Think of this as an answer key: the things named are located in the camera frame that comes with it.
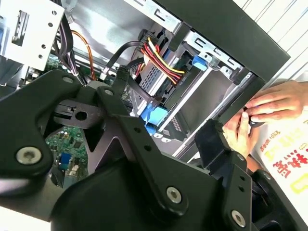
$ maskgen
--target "red wire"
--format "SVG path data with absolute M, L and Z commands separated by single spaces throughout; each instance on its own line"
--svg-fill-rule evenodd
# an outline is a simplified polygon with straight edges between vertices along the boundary
M 150 57 L 150 55 L 148 54 L 148 52 L 146 52 L 144 49 L 141 49 L 141 52 L 142 52 L 144 55 L 148 56 L 149 59 L 151 60 L 151 62 L 152 62 L 154 65 L 156 65 L 157 67 L 159 67 L 160 70 L 161 70 L 162 72 L 164 72 L 164 69 L 162 68 L 161 63 L 157 63 L 155 60 L 153 60 L 153 59 Z M 177 83 L 177 80 L 176 80 L 176 79 L 174 79 L 173 77 L 169 76 L 166 72 L 164 72 L 164 73 L 168 76 L 168 78 L 169 78 L 174 84 Z
M 139 72 L 141 71 L 142 64 L 138 65 L 137 71 L 136 71 L 136 77 L 139 75 Z
M 180 76 L 178 76 L 178 75 L 174 74 L 173 72 L 171 72 L 170 70 L 168 70 L 163 64 L 161 64 L 161 63 L 157 60 L 157 58 L 152 54 L 152 52 L 151 52 L 151 50 L 150 50 L 150 48 L 148 47 L 147 44 L 145 44 L 144 47 L 145 47 L 147 53 L 150 55 L 150 57 L 151 57 L 152 59 L 154 59 L 155 62 L 156 62 L 156 64 L 159 64 L 159 66 L 160 66 L 165 72 L 167 72 L 169 75 L 171 75 L 171 76 L 173 76 L 173 77 L 175 77 L 175 78 L 177 78 L 177 79 L 181 79 Z
M 172 79 L 174 79 L 175 74 L 171 73 L 169 70 L 167 70 L 160 62 L 158 62 L 156 59 L 154 59 L 154 56 L 151 53 L 148 53 L 148 51 L 144 51 L 144 54 L 146 54 L 149 59 L 151 60 L 151 62 L 155 63 L 157 66 L 159 66 L 163 72 L 165 72 L 165 74 L 169 75 L 170 77 L 173 77 Z
M 159 46 L 156 45 L 155 48 L 156 48 L 157 53 L 159 53 Z

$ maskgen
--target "green circuit board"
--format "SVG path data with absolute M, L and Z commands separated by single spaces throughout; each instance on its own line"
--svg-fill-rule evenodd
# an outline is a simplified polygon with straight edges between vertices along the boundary
M 78 159 L 78 180 L 81 180 L 88 175 L 88 155 L 79 128 L 63 127 L 60 132 L 48 137 L 46 143 L 49 145 L 49 148 L 54 155 L 54 167 L 58 166 L 61 154 L 71 154 L 72 163 L 74 163 L 74 160 Z

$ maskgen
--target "silver screw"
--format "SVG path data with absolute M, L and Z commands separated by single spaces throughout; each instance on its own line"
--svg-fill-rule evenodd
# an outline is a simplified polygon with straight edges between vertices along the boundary
M 236 210 L 231 211 L 231 216 L 238 226 L 242 228 L 246 226 L 246 221 L 244 217 L 238 211 Z
M 107 95 L 114 95 L 114 93 L 113 93 L 112 91 L 110 91 L 110 90 L 105 90 L 105 93 L 106 93 Z
M 242 161 L 245 160 L 245 158 L 241 154 L 239 154 L 239 153 L 237 154 L 237 157 L 240 158 L 240 160 L 242 160 Z
M 65 81 L 65 82 L 67 82 L 67 83 L 73 83 L 74 81 L 71 79 L 71 78 L 69 78 L 69 77 L 62 77 L 62 79 L 63 79 L 63 81 Z
M 16 159 L 23 165 L 36 164 L 42 158 L 42 153 L 35 147 L 25 147 L 16 154 Z
M 181 193 L 174 187 L 167 188 L 167 196 L 173 203 L 179 204 L 182 201 Z
M 267 172 L 263 172 L 263 175 L 264 175 L 268 180 L 270 180 L 270 175 L 269 175 Z

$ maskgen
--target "black mounting arm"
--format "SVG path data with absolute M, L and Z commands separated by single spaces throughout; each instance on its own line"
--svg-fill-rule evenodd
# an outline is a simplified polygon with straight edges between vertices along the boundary
M 252 220 L 246 162 L 230 151 L 219 125 L 210 120 L 201 131 L 201 156 L 225 157 L 220 165 L 211 161 L 210 176 L 162 155 L 142 120 L 128 115 L 115 92 L 95 81 L 81 87 L 73 76 L 51 71 L 2 99 L 0 206 L 51 221 L 57 231 L 262 228 L 264 222 Z M 64 125 L 83 129 L 90 173 L 66 191 L 48 178 L 53 158 L 45 143 Z M 253 178 L 259 196 L 285 208 L 289 223 L 282 230 L 307 228 L 273 180 L 269 186 L 260 183 L 263 174 Z

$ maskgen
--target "yellow wire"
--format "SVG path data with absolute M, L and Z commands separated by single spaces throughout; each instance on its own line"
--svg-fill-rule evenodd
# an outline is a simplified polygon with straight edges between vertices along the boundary
M 151 42 L 150 37 L 148 38 L 149 43 L 151 43 L 152 47 L 154 47 L 154 44 Z M 170 71 L 176 72 L 176 73 L 180 73 L 180 74 L 185 74 L 184 71 L 179 71 L 176 69 L 173 69 L 171 66 L 169 66 L 163 59 L 162 57 L 160 57 L 159 53 L 157 53 L 157 51 L 155 49 L 153 49 L 154 54 L 157 56 L 157 58 L 164 64 L 164 66 L 166 66 L 166 68 L 168 68 Z
M 149 56 L 147 56 L 145 53 L 144 53 L 143 55 L 145 55 L 146 57 L 148 57 L 148 58 L 151 60 L 151 63 L 152 63 L 154 66 L 156 66 L 161 72 L 163 72 L 163 73 L 164 73 L 175 85 L 177 84 L 176 81 L 174 81 L 174 79 L 173 79 L 172 77 L 170 77 L 169 75 L 167 75 L 166 72 L 163 71 L 163 69 L 161 69 L 158 65 L 156 65 L 156 63 L 154 63 L 154 62 L 152 61 L 152 59 L 151 59 Z

